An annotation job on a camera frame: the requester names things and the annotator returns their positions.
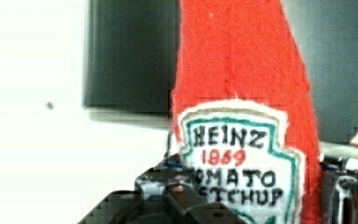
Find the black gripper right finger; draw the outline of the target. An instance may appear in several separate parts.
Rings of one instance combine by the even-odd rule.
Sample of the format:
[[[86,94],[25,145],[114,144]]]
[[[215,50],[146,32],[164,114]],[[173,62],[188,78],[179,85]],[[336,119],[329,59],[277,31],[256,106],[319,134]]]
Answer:
[[[358,224],[358,159],[324,157],[323,224]]]

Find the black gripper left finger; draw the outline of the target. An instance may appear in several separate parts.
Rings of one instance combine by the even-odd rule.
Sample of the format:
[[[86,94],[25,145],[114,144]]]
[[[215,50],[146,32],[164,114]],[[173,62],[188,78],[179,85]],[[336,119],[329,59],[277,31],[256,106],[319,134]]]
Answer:
[[[224,204],[206,202],[197,185],[174,154],[139,175],[133,190],[109,193],[77,224],[247,224]]]

